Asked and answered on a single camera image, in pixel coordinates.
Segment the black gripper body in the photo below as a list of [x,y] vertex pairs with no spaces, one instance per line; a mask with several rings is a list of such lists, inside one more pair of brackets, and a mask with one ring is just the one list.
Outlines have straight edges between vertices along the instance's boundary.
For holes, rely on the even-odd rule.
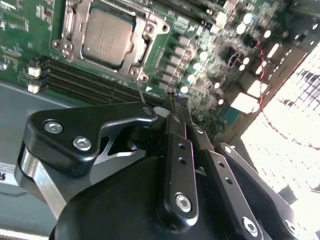
[[52,240],[236,240],[230,217],[207,178],[195,175],[199,217],[173,231],[157,213],[164,162],[144,157],[73,197],[63,209]]

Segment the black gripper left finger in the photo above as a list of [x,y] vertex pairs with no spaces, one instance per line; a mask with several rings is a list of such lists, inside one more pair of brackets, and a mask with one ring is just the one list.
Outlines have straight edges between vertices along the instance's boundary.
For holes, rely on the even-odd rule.
[[26,121],[18,184],[44,200],[58,221],[82,191],[148,157],[163,160],[157,214],[170,229],[199,218],[193,144],[179,102],[143,102],[43,110]]

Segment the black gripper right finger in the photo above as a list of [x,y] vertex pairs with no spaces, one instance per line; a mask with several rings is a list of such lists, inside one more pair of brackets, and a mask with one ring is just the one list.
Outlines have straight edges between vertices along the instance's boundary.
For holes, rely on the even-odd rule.
[[212,146],[206,131],[193,123],[186,97],[178,98],[196,163],[213,185],[229,240],[302,240],[304,231],[289,204],[230,146]]

